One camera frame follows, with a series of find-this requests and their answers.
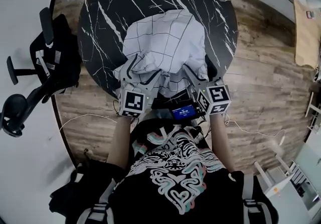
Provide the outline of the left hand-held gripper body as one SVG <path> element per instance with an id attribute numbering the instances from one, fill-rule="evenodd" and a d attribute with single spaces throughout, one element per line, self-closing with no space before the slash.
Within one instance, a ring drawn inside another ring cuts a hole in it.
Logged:
<path id="1" fill-rule="evenodd" d="M 118 95 L 120 116 L 136 119 L 151 108 L 157 95 L 157 88 L 140 88 L 139 83 L 125 80 L 121 82 Z"/>

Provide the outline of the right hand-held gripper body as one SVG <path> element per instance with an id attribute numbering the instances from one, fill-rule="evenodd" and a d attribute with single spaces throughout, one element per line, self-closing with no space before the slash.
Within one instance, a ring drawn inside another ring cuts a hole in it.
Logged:
<path id="1" fill-rule="evenodd" d="M 190 78 L 192 87 L 196 92 L 195 100 L 206 115 L 222 114 L 231 103 L 227 86 L 216 85 L 206 79 Z"/>

